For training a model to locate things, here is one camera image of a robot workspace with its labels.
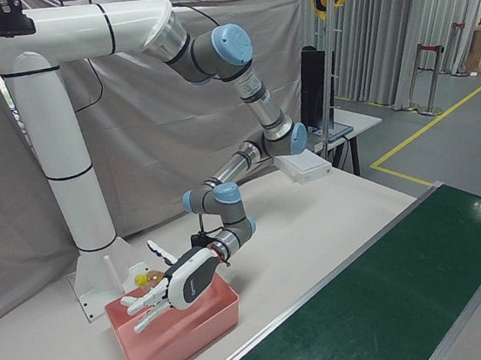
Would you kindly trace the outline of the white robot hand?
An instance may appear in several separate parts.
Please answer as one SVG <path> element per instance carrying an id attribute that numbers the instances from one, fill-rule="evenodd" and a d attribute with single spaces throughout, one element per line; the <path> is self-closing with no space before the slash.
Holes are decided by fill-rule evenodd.
<path id="1" fill-rule="evenodd" d="M 206 247 L 189 249 L 179 259 L 170 255 L 154 241 L 147 241 L 147 247 L 158 257 L 162 257 L 170 268 L 162 280 L 140 298 L 123 296 L 120 303 L 127 307 L 127 314 L 134 316 L 143 308 L 152 305 L 136 323 L 133 331 L 140 333 L 143 329 L 170 308 L 187 309 L 198 297 L 203 295 L 212 283 L 215 269 L 220 264 L 218 254 Z"/>

